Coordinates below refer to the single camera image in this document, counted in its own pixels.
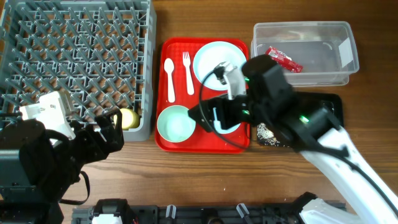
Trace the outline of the light blue small bowl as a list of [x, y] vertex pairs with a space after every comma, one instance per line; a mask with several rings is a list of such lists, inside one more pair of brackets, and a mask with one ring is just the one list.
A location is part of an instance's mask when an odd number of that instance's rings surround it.
[[218, 120], [217, 118], [217, 112], [216, 112], [216, 108], [213, 108], [213, 116], [214, 116], [214, 120], [213, 120], [213, 125], [215, 130], [220, 133], [220, 134], [230, 134], [235, 132], [239, 127], [240, 124], [237, 124], [235, 126], [233, 126], [232, 128], [228, 128], [228, 129], [223, 129], [221, 127], [221, 122]]

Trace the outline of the yellow plastic cup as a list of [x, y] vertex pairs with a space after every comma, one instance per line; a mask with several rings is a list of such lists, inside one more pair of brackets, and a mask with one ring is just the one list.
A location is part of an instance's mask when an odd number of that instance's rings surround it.
[[140, 117], [134, 110], [121, 108], [120, 112], [122, 114], [121, 127], [123, 130], [139, 127]]

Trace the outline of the rice and food scraps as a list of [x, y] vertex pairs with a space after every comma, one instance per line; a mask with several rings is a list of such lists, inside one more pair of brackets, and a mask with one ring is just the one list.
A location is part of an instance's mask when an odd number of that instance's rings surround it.
[[264, 123], [257, 126], [257, 141], [264, 146], [283, 147], [284, 145], [279, 142], [274, 133], [270, 131]]

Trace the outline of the red snack wrapper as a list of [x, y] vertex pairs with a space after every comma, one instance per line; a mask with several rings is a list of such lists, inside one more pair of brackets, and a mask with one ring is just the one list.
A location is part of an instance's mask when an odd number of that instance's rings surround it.
[[266, 50], [265, 54], [270, 56], [271, 59], [275, 60], [281, 67], [290, 72], [300, 73], [303, 70], [301, 65], [293, 61], [289, 56], [275, 47], [270, 46]]

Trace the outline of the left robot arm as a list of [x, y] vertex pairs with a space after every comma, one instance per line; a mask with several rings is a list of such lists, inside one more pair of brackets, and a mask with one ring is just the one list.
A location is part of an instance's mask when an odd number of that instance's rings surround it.
[[61, 204], [84, 204], [63, 196], [80, 180], [91, 190], [82, 168], [123, 148], [121, 120], [121, 110], [114, 109], [95, 117], [100, 131], [73, 122], [74, 139], [35, 119], [6, 126], [1, 131], [1, 223], [61, 223]]

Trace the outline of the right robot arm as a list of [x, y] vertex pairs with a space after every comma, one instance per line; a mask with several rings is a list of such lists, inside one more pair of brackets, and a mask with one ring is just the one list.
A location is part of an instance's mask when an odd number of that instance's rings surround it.
[[265, 124], [282, 144], [301, 154], [335, 186], [353, 208], [346, 212], [304, 193], [290, 219], [302, 223], [396, 223], [397, 195], [366, 162], [339, 119], [319, 101], [294, 90], [283, 68], [270, 56], [242, 67], [221, 62], [212, 74], [228, 92], [199, 99], [189, 117], [205, 131], [239, 123]]

